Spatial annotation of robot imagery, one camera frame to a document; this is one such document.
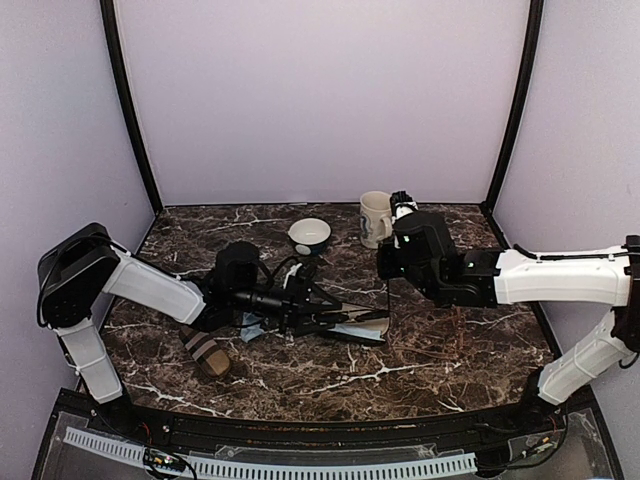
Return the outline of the light blue cloth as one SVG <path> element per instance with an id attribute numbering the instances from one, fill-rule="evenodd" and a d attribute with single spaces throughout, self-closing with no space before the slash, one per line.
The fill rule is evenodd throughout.
<path id="1" fill-rule="evenodd" d="M 240 328 L 240 338 L 243 342 L 249 343 L 265 333 L 263 322 L 265 318 L 261 315 L 245 312 L 242 316 Z"/>
<path id="2" fill-rule="evenodd" d="M 356 338 L 380 341 L 389 329 L 389 319 L 373 319 L 363 322 L 345 322 L 330 329 L 332 333 L 349 335 Z"/>

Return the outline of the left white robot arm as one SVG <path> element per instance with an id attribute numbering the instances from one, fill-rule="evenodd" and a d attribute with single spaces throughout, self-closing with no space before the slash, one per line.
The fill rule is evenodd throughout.
<path id="1" fill-rule="evenodd" d="M 234 313 L 249 312 L 300 336 L 348 318 L 342 302 L 313 276 L 313 267 L 300 266 L 278 287 L 258 248 L 239 241 L 217 254 L 204 277 L 180 277 L 139 259 L 103 225 L 90 223 L 39 260 L 36 320 L 57 334 L 91 398 L 104 404 L 103 421 L 120 436 L 131 436 L 141 427 L 141 415 L 122 399 L 125 388 L 92 320 L 100 295 L 127 299 L 199 331 L 214 331 Z"/>

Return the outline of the black checkered glasses case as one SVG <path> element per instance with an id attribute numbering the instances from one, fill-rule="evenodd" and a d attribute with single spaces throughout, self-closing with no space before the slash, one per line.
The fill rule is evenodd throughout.
<path id="1" fill-rule="evenodd" d="M 354 342 L 366 346 L 379 346 L 386 343 L 386 334 L 390 326 L 388 308 L 365 307 L 353 303 L 343 303 L 338 314 L 340 321 L 332 328 L 318 333 L 318 336 L 341 341 Z"/>

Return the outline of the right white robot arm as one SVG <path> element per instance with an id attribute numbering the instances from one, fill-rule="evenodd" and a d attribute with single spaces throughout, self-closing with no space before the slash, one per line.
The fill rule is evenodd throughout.
<path id="1" fill-rule="evenodd" d="M 602 320 L 557 360 L 527 380 L 510 424 L 534 432 L 549 410 L 614 364 L 639 355 L 639 238 L 601 250 L 534 253 L 456 250 L 444 218 L 399 207 L 382 221 L 377 270 L 403 278 L 435 305 L 488 307 L 530 302 L 591 302 L 608 306 Z"/>

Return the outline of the black aviator sunglasses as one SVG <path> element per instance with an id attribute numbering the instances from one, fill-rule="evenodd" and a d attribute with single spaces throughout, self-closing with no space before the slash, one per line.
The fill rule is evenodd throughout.
<path id="1" fill-rule="evenodd" d="M 348 288 L 343 308 L 355 322 L 388 319 L 391 314 L 390 282 L 383 281 L 372 288 Z"/>

